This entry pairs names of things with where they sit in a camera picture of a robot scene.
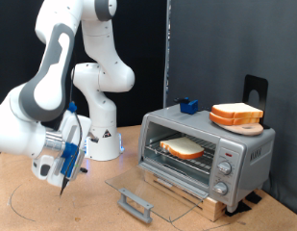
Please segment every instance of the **control knob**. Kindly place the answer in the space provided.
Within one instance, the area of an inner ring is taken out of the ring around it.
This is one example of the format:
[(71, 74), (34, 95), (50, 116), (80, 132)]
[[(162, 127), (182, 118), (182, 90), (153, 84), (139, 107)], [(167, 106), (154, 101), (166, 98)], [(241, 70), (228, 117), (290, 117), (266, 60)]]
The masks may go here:
[(228, 162), (221, 162), (217, 165), (217, 168), (224, 173), (224, 175), (228, 175), (232, 172), (232, 166)]
[(227, 185), (223, 182), (218, 182), (214, 185), (213, 190), (219, 194), (225, 195), (228, 191)]

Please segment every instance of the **black backdrop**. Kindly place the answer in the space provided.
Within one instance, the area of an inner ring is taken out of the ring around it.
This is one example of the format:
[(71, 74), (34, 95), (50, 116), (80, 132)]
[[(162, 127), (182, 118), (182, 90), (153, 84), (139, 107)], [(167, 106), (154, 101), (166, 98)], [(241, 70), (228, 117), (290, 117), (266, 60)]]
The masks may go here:
[[(29, 81), (38, 71), (45, 47), (35, 34), (41, 4), (41, 0), (0, 1), (0, 103), (12, 88)], [(136, 75), (129, 92), (106, 93), (117, 106), (117, 126), (139, 125), (146, 113), (162, 107), (166, 4), (165, 0), (117, 0), (112, 21), (115, 47)], [(81, 27), (74, 51), (78, 64), (94, 62), (85, 53)], [(73, 61), (66, 78), (67, 93), (72, 66)], [(76, 88), (74, 101), (78, 114), (88, 116), (86, 100)]]
[(297, 213), (297, 0), (174, 0), (169, 56), (167, 105), (241, 102), (247, 74), (267, 79), (276, 138), (263, 189)]

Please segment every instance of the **bread slice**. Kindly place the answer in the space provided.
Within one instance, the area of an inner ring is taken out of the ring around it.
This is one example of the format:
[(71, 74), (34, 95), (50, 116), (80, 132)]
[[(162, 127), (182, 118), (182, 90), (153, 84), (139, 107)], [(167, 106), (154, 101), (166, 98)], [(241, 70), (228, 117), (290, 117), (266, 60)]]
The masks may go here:
[(204, 155), (204, 148), (186, 137), (161, 141), (160, 146), (181, 159), (195, 159)]
[(224, 118), (263, 117), (263, 111), (244, 103), (218, 104), (212, 107), (211, 112)]
[(224, 117), (215, 115), (213, 113), (210, 113), (210, 120), (218, 124), (227, 125), (227, 126), (260, 122), (260, 119), (258, 117), (224, 118)]

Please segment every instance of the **oven rack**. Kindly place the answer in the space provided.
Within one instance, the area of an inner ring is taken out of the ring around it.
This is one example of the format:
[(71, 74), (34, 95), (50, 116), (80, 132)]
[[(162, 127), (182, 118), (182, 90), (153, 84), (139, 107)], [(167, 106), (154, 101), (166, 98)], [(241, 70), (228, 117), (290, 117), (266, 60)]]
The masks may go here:
[(205, 148), (204, 155), (192, 160), (181, 159), (177, 156), (171, 155), (169, 152), (166, 152), (166, 150), (160, 147), (159, 142), (152, 143), (146, 146), (146, 148), (154, 151), (156, 154), (161, 154), (162, 156), (173, 159), (179, 163), (195, 168), (196, 170), (199, 170), (201, 172), (206, 173), (207, 175), (210, 175), (210, 170), (213, 162), (216, 145), (207, 141), (196, 139), (189, 135), (184, 135), (184, 136), (188, 137), (192, 141), (195, 141), (199, 143), (201, 146), (203, 146)]

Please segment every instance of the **wooden table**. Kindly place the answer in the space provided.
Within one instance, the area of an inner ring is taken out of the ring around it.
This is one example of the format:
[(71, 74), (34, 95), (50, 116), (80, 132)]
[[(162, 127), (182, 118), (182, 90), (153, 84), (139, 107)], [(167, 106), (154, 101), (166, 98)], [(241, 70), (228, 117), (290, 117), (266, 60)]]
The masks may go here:
[(87, 174), (60, 189), (37, 180), (32, 161), (2, 154), (0, 158), (0, 230), (297, 230), (297, 215), (263, 191), (251, 211), (211, 222), (191, 211), (169, 223), (152, 214), (151, 224), (117, 205), (120, 193), (105, 181), (137, 165), (140, 126), (118, 128), (125, 152), (108, 162), (84, 160)]

